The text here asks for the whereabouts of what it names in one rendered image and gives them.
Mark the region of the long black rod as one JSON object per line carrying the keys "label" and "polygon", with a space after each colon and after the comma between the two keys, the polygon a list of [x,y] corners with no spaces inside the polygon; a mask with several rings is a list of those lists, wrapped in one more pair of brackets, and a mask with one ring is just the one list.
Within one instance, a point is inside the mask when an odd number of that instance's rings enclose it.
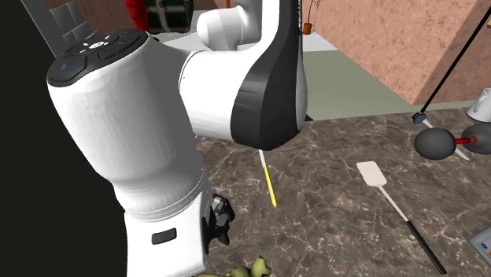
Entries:
{"label": "long black rod", "polygon": [[463,46],[462,50],[456,56],[456,59],[454,60],[454,62],[450,65],[449,69],[447,70],[447,72],[444,74],[444,76],[442,77],[442,79],[439,82],[439,84],[434,89],[434,92],[431,94],[431,96],[429,96],[429,98],[427,99],[427,101],[424,104],[424,106],[420,109],[419,112],[415,113],[412,116],[412,121],[413,121],[414,124],[420,124],[420,123],[422,123],[426,119],[425,111],[426,111],[427,107],[433,101],[434,97],[436,96],[436,94],[438,93],[438,91],[441,89],[441,87],[443,86],[443,84],[445,83],[445,81],[448,79],[448,77],[452,73],[453,69],[459,63],[460,59],[465,54],[465,52],[467,51],[468,47],[472,44],[472,42],[474,41],[475,37],[478,35],[479,31],[481,30],[481,28],[485,25],[485,23],[486,23],[486,21],[487,21],[487,19],[488,19],[488,17],[490,15],[491,15],[491,6],[488,8],[488,10],[486,11],[485,15],[483,16],[483,18],[479,22],[478,26],[473,31],[471,37],[467,40],[467,42]]}

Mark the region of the white pointed blade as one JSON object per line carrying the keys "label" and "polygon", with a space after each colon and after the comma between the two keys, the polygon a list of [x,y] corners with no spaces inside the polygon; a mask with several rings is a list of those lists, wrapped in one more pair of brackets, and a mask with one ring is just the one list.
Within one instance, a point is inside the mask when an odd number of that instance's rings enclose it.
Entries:
{"label": "white pointed blade", "polygon": [[[423,120],[423,123],[428,127],[428,128],[434,128],[434,126],[428,121],[428,119]],[[456,155],[462,157],[464,160],[469,161],[470,158],[467,157],[458,147],[453,151]]]}

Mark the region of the dark plaid box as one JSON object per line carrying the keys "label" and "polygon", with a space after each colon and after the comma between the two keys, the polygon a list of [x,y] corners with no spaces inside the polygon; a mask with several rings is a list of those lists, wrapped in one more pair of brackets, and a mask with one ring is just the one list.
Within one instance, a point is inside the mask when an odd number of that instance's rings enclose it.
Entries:
{"label": "dark plaid box", "polygon": [[145,0],[145,4],[151,34],[190,30],[193,0]]}

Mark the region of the green animal figure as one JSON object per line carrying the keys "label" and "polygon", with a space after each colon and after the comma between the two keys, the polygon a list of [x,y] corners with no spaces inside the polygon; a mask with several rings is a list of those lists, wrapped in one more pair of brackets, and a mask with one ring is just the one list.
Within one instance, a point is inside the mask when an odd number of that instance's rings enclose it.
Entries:
{"label": "green animal figure", "polygon": [[267,265],[266,260],[259,255],[251,268],[240,265],[226,275],[200,274],[198,277],[270,277],[272,269]]}

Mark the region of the red rounded object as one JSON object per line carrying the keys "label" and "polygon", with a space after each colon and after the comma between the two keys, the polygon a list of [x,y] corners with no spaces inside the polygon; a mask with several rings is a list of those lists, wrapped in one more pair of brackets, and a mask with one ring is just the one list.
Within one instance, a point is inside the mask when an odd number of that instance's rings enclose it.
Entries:
{"label": "red rounded object", "polygon": [[145,0],[124,0],[133,24],[138,30],[149,31],[149,20]]}

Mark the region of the yellow and white pen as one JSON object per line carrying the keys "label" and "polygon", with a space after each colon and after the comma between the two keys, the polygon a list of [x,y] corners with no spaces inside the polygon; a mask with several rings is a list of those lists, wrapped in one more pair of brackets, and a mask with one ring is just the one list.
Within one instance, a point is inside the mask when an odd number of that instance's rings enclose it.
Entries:
{"label": "yellow and white pen", "polygon": [[268,173],[268,166],[266,165],[266,160],[264,158],[264,153],[263,153],[263,150],[258,150],[258,152],[259,152],[259,155],[260,155],[260,161],[261,161],[261,164],[262,164],[262,167],[263,167],[263,170],[264,170],[264,175],[265,175],[265,178],[266,178],[266,182],[267,182],[267,185],[268,185],[268,191],[269,191],[269,194],[270,194],[271,203],[276,208],[277,207],[277,201],[276,201],[276,198],[275,198],[275,192],[274,192],[273,186],[271,184],[270,175]]}

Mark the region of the white cup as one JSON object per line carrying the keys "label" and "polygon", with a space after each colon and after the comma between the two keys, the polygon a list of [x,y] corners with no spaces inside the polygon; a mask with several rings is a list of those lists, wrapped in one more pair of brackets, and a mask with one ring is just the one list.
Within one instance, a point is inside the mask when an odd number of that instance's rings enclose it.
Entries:
{"label": "white cup", "polygon": [[491,88],[482,90],[477,99],[466,111],[472,120],[491,123]]}

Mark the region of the pale blue flat box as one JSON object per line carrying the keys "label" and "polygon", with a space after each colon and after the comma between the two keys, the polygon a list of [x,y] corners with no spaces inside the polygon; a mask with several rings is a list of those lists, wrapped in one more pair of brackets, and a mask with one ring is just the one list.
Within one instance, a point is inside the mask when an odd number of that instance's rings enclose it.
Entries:
{"label": "pale blue flat box", "polygon": [[491,225],[467,240],[480,257],[491,267]]}

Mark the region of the orange plant pot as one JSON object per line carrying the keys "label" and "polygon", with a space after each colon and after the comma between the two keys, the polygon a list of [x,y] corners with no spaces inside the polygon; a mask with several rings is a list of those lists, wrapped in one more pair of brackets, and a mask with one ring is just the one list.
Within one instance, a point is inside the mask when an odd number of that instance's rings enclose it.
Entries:
{"label": "orange plant pot", "polygon": [[302,32],[304,35],[310,35],[312,33],[312,27],[313,27],[312,14],[315,13],[319,8],[320,2],[321,0],[309,0],[306,20],[303,23]]}

